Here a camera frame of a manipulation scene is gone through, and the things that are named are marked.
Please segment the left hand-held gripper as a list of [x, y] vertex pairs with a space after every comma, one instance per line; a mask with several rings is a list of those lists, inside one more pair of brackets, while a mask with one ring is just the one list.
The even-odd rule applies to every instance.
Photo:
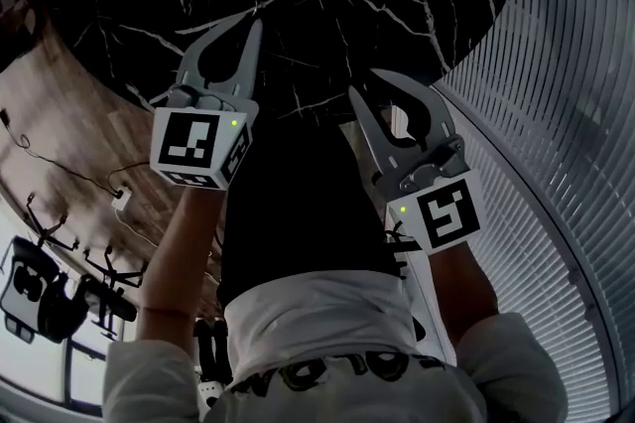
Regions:
[[236, 67], [228, 78], [207, 78], [199, 64], [204, 51], [244, 24], [244, 18], [240, 14], [221, 21], [188, 47], [178, 69], [178, 87], [168, 105], [155, 110], [150, 168], [174, 185], [226, 190], [252, 143], [251, 128], [259, 106], [250, 98], [262, 21], [250, 22]]

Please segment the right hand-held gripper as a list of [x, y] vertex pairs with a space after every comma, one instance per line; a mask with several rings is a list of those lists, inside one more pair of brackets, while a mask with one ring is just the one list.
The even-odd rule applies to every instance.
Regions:
[[388, 186], [386, 200], [393, 219], [428, 255], [479, 234], [485, 229], [480, 176], [465, 161], [464, 141], [453, 135], [453, 121], [443, 99], [402, 73], [370, 71], [387, 83], [388, 97], [406, 114], [411, 136], [396, 137], [381, 110], [368, 104], [367, 94], [352, 85], [348, 88], [354, 114], [382, 176], [405, 171], [444, 140]]

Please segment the person's left forearm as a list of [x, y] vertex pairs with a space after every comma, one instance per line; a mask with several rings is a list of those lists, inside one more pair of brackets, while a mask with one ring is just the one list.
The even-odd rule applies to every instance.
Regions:
[[136, 338], [191, 353], [204, 272], [225, 192], [185, 189], [141, 286]]

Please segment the person's right forearm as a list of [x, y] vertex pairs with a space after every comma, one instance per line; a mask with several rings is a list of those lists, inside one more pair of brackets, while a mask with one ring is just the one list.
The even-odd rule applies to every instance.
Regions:
[[441, 317], [456, 347], [469, 329], [499, 313], [498, 299], [466, 242], [429, 259]]

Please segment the person's black trousers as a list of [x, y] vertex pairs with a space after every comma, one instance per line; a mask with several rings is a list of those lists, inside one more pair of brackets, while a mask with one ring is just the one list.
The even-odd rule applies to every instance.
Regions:
[[355, 154], [330, 120], [262, 113], [227, 194], [222, 307], [280, 278], [330, 270], [400, 276]]

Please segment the white venetian blinds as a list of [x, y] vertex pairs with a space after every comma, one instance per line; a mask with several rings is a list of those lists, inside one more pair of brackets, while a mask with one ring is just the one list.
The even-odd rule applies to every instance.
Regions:
[[565, 385], [568, 423], [635, 402], [635, 0], [507, 0], [441, 92], [481, 175], [472, 242]]

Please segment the person's white printed shirt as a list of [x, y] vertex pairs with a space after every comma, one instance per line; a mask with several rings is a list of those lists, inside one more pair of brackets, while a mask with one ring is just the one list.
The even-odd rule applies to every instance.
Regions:
[[109, 349], [106, 423], [564, 423], [557, 368], [523, 318], [472, 326], [455, 364], [417, 351], [401, 281], [323, 271], [254, 287], [226, 308], [232, 382], [206, 414], [194, 367], [161, 341]]

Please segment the black mesh office chair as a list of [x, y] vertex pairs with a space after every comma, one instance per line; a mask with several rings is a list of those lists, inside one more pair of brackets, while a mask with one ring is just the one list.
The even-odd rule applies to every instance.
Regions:
[[25, 217], [31, 220], [38, 239], [32, 241], [16, 235], [5, 252], [11, 258], [8, 280], [0, 294], [0, 311], [5, 316], [6, 330], [27, 344], [36, 335], [60, 344], [72, 338], [88, 314], [94, 312], [98, 317], [94, 324], [106, 338], [112, 340], [115, 317], [128, 323], [137, 318], [136, 307], [124, 297], [124, 288], [140, 288], [148, 264], [143, 263], [138, 271], [119, 271], [111, 261], [111, 246], [104, 250], [102, 265], [89, 258], [90, 250], [86, 248], [83, 250], [84, 260], [101, 277], [97, 279], [90, 273], [81, 275], [73, 294], [68, 296], [65, 288], [69, 275], [45, 252], [44, 247], [75, 251], [79, 249], [79, 240], [68, 245], [56, 238], [56, 232], [66, 223], [65, 214], [56, 224], [42, 226], [32, 209], [34, 198], [34, 194], [28, 195]]

